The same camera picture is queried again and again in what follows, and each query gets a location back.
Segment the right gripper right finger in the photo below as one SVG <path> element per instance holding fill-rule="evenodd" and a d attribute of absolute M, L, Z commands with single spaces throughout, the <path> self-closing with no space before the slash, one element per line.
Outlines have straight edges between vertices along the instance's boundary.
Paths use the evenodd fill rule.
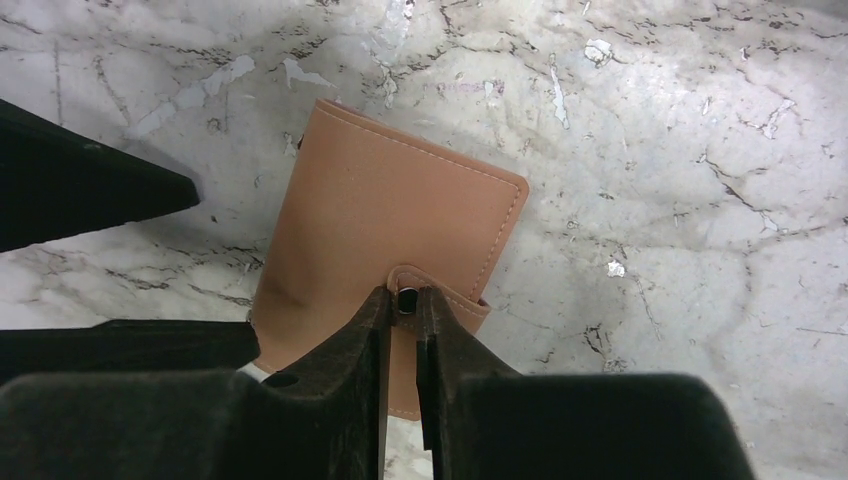
<path fill-rule="evenodd" d="M 731 418 L 683 374 L 523 375 L 447 297 L 416 301 L 423 442 L 438 479 L 750 479 Z"/>

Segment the brown leather card holder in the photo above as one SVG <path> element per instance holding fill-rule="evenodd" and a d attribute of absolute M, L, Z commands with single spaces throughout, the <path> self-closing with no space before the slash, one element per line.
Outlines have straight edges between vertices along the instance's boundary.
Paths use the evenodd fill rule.
<path fill-rule="evenodd" d="M 379 285 L 440 289 L 479 330 L 484 289 L 530 193 L 508 170 L 318 100 L 251 308 L 273 373 L 335 334 Z"/>

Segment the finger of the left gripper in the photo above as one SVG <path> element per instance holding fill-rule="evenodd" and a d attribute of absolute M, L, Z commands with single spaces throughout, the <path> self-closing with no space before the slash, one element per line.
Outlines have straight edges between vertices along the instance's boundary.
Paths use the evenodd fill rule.
<path fill-rule="evenodd" d="M 148 220 L 197 205 L 187 176 L 1 103 L 1 249 Z"/>
<path fill-rule="evenodd" d="M 236 369 L 259 353 L 246 322 L 113 319 L 85 328 L 3 330 L 1 382 L 53 372 Z"/>

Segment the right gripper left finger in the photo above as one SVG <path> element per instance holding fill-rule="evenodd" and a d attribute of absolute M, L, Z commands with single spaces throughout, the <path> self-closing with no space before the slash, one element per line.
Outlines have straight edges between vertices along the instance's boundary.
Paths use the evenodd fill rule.
<path fill-rule="evenodd" d="M 379 479 L 391 298 L 264 380 L 53 372 L 1 382 L 5 479 Z"/>

